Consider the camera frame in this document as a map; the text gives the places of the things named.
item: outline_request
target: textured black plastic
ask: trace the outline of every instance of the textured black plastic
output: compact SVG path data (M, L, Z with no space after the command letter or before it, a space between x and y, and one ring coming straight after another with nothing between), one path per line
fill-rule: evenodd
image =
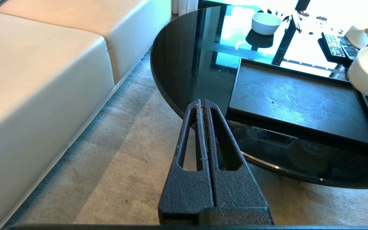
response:
M267 208L210 208L198 215L198 224L205 226L273 225Z
M197 171L182 166L187 147L188 131L194 125L196 135ZM197 215L214 207L201 101L188 105L177 148L158 204L160 224L197 224Z
M196 132L196 172L182 168L191 126ZM208 100L187 107L158 211L162 225L273 224L228 124Z
M218 106L206 100L203 109L215 207L264 208L270 217L268 202L252 176ZM219 151L222 153L225 170L219 168Z

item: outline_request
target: remote control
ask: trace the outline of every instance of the remote control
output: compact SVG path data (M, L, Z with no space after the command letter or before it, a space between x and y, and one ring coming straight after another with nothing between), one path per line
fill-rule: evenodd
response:
M340 46L342 47L346 57L353 61L359 50L352 45L352 43L345 36L339 36L340 38Z
M326 45L325 55L329 57L332 61L344 62L346 55L344 54L343 48L340 45L340 39L331 34L325 34L322 32L322 40Z

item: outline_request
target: white curtain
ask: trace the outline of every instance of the white curtain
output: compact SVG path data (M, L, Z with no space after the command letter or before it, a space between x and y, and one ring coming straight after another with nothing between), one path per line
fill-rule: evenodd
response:
M171 0L172 13L181 16L185 13L197 10L198 0Z

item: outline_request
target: leather sofa cushion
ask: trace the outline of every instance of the leather sofa cushion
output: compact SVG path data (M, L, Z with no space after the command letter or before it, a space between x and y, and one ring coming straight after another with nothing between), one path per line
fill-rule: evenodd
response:
M171 0L8 0L0 12L105 37L117 83L171 17Z
M0 13L0 224L113 87L101 35Z

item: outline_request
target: black tray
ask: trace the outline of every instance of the black tray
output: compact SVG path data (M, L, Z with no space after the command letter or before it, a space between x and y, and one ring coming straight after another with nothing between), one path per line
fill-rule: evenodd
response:
M343 80L241 59L227 118L314 142L368 150L368 105Z

